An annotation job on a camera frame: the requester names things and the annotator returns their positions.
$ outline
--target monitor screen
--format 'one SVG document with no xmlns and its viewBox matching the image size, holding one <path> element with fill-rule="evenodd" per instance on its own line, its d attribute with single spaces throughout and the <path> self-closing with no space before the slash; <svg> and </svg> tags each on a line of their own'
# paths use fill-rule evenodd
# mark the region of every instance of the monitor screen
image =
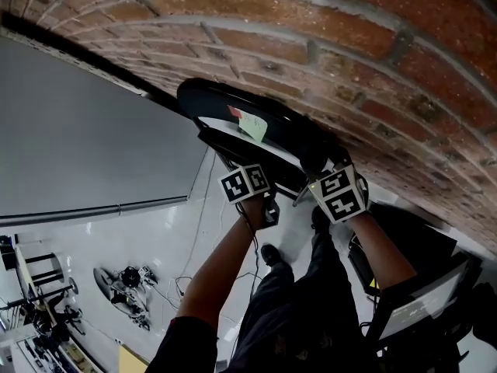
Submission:
<svg viewBox="0 0 497 373">
<path fill-rule="evenodd" d="M 456 290 L 465 267 L 466 262 L 430 286 L 414 291 L 412 302 L 392 311 L 380 340 L 407 329 L 428 316 L 436 318 L 445 309 L 447 302 Z"/>
</svg>

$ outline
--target hand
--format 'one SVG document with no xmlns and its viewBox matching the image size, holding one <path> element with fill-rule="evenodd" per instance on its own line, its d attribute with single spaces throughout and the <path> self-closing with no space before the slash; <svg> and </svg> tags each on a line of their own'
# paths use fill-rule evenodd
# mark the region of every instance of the hand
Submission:
<svg viewBox="0 0 497 373">
<path fill-rule="evenodd" d="M 254 231 L 257 231 L 261 228 L 263 216 L 262 216 L 262 208 L 264 206 L 264 194 L 260 193 L 249 199 L 245 199 L 242 202 L 243 210 L 248 216 L 250 224 L 254 228 Z"/>
</svg>

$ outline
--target black shoe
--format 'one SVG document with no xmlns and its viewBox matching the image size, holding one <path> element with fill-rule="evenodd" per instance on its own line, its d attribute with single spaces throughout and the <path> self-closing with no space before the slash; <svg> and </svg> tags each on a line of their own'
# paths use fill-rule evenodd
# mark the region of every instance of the black shoe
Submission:
<svg viewBox="0 0 497 373">
<path fill-rule="evenodd" d="M 280 252 L 273 245 L 265 244 L 261 247 L 261 256 L 268 267 L 284 262 Z"/>
<path fill-rule="evenodd" d="M 329 218 L 319 206 L 314 207 L 311 220 L 312 228 L 316 233 L 329 233 L 329 226 L 332 222 L 329 221 Z"/>
</svg>

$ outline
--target black sleeve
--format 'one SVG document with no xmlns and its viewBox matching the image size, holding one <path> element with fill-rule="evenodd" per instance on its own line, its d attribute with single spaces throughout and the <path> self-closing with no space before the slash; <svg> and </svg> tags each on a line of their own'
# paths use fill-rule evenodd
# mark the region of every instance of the black sleeve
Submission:
<svg viewBox="0 0 497 373">
<path fill-rule="evenodd" d="M 216 342 L 216 332 L 203 320 L 188 316 L 174 318 L 145 373 L 212 373 L 217 358 Z"/>
</svg>

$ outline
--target green sticky note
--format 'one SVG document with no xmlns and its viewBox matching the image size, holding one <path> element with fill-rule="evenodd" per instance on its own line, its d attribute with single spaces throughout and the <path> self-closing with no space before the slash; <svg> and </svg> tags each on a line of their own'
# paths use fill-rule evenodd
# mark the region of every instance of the green sticky note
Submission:
<svg viewBox="0 0 497 373">
<path fill-rule="evenodd" d="M 256 115 L 239 110 L 242 117 L 238 126 L 257 142 L 262 142 L 267 131 L 267 122 Z"/>
</svg>

